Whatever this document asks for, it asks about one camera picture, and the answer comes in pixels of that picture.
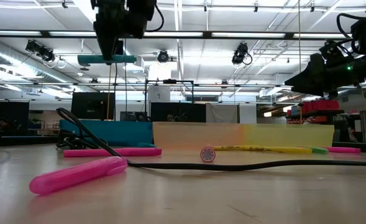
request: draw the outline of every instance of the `purple object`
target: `purple object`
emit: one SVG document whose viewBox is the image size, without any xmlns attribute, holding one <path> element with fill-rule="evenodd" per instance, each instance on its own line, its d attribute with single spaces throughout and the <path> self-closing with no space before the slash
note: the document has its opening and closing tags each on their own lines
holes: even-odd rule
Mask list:
<svg viewBox="0 0 366 224">
<path fill-rule="evenodd" d="M 162 154 L 160 148 L 119 148 L 114 149 L 121 156 L 159 156 Z M 64 157 L 96 157 L 110 156 L 105 149 L 75 149 L 64 150 Z"/>
<path fill-rule="evenodd" d="M 49 194 L 91 179 L 119 174 L 126 167 L 127 161 L 123 157 L 97 159 L 37 176 L 29 183 L 29 190 L 35 194 Z"/>
<path fill-rule="evenodd" d="M 361 149 L 353 148 L 353 147 L 324 147 L 329 152 L 338 152 L 338 153 L 361 153 Z"/>
</svg>

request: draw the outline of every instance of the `table surface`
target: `table surface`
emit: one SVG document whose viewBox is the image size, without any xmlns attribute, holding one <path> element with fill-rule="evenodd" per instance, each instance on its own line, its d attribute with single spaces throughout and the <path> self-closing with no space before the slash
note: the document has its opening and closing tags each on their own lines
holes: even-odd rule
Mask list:
<svg viewBox="0 0 366 224">
<path fill-rule="evenodd" d="M 201 162 L 199 151 L 164 151 L 137 162 Z M 217 152 L 214 163 L 285 159 L 366 161 L 366 154 Z M 0 223 L 366 223 L 366 167 L 291 166 L 246 172 L 129 167 L 50 195 L 29 182 L 94 158 L 54 145 L 0 147 Z"/>
</svg>

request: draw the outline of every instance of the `shelf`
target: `shelf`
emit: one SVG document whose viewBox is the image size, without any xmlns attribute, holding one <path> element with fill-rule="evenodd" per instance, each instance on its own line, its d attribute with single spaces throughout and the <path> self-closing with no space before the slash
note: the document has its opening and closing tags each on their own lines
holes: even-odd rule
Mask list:
<svg viewBox="0 0 366 224">
<path fill-rule="evenodd" d="M 337 115 L 344 113 L 344 110 L 317 110 L 317 111 L 311 111 L 308 113 L 304 113 L 302 117 L 308 118 L 310 116 L 327 116 L 327 115 Z M 286 118 L 300 118 L 300 114 L 295 114 L 291 116 L 287 116 Z"/>
</svg>

